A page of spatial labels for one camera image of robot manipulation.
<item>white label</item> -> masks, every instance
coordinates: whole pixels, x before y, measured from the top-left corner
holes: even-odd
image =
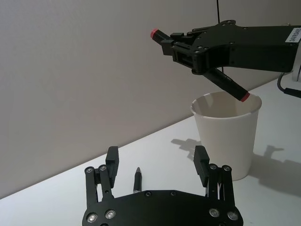
[[[301,39],[301,27],[294,28],[285,42],[299,42]]]

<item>robotic arm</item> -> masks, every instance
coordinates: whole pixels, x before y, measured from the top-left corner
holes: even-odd
[[[203,75],[240,101],[247,90],[217,68],[222,66],[282,72],[278,87],[284,93],[301,97],[301,91],[282,88],[284,73],[293,70],[299,80],[301,69],[301,26],[238,27],[234,20],[216,26],[193,29],[186,35],[170,36],[153,30],[151,37],[162,46],[163,54]],[[117,147],[110,147],[106,164],[85,169],[87,210],[83,226],[242,226],[235,206],[231,167],[209,164],[203,146],[196,146],[194,165],[206,195],[175,190],[148,190],[114,198],[111,189],[119,165]],[[97,185],[103,198],[98,200]]]
[[[163,54],[173,61],[192,69],[193,74],[203,75],[221,89],[240,101],[249,93],[218,67],[230,66],[256,70],[289,73],[299,79],[301,65],[301,26],[239,27],[234,20],[215,26],[196,28],[186,35],[170,36],[158,29],[151,38],[162,46]],[[301,91],[278,87],[286,94],[300,97]]]

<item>white table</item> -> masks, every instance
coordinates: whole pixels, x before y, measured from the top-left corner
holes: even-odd
[[[301,89],[291,75],[283,78],[283,86]],[[252,93],[262,98],[263,105],[250,175],[233,182],[236,206],[245,226],[301,225],[301,99],[280,92],[276,81]],[[120,148],[113,195],[132,193],[137,166],[142,170],[144,190],[204,195],[192,161],[197,141],[190,117]],[[84,168],[104,162],[105,155],[3,198],[0,225],[80,226],[86,210]]]

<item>pen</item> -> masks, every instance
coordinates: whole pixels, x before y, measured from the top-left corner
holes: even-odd
[[[141,191],[142,191],[142,174],[140,168],[138,167],[135,173],[133,193],[137,193]]]

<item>white wall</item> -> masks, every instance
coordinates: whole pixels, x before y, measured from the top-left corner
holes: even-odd
[[[150,31],[216,23],[212,0],[1,0],[0,197],[187,117],[218,88]],[[232,74],[248,89],[272,77]]]

